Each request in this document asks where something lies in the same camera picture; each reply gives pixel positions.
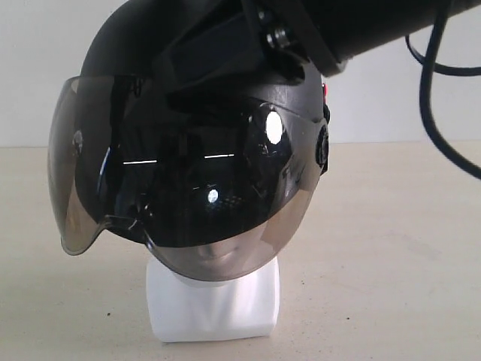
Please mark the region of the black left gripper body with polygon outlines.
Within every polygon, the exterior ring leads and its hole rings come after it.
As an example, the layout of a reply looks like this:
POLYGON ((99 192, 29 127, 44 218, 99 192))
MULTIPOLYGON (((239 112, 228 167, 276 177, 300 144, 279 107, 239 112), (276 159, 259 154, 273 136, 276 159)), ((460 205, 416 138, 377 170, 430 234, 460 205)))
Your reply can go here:
POLYGON ((353 57, 478 8, 478 1, 252 1, 271 66, 294 75, 304 65, 326 77, 353 57))

